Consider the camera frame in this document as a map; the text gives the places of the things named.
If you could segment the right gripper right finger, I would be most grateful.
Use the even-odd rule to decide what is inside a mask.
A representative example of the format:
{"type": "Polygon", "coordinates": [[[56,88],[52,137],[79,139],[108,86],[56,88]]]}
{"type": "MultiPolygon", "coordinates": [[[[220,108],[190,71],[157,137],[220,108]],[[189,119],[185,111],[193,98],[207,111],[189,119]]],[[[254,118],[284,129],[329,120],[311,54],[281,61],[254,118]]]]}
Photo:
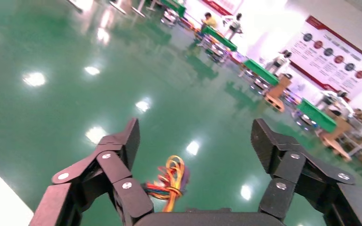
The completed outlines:
{"type": "Polygon", "coordinates": [[[348,172],[310,155],[291,136],[255,119],[251,144],[271,176],[259,212],[283,221],[295,194],[322,213],[328,226],[362,226],[362,188],[348,172]]]}

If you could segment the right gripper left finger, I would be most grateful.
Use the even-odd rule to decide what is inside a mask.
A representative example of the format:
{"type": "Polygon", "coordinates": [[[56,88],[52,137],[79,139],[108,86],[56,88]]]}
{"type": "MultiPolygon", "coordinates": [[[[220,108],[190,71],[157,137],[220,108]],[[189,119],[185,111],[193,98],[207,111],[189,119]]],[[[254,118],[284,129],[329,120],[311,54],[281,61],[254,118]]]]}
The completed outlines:
{"type": "Polygon", "coordinates": [[[84,159],[52,177],[31,226],[78,226],[82,214],[107,194],[124,226],[154,212],[154,205],[131,169],[140,145],[137,118],[119,133],[104,136],[84,159]]]}

